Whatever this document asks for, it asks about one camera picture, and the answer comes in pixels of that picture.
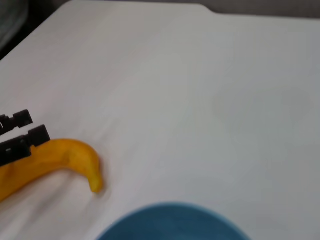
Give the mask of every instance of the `white table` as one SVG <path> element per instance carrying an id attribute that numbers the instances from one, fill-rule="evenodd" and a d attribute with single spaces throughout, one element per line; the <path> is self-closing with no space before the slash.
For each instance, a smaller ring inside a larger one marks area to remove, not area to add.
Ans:
<path id="1" fill-rule="evenodd" d="M 320 238 L 320 22 L 70 2 L 0 62 L 0 113 L 92 145 L 108 189 L 57 172 L 0 204 L 1 240 L 93 240 L 147 204 L 253 240 Z"/>

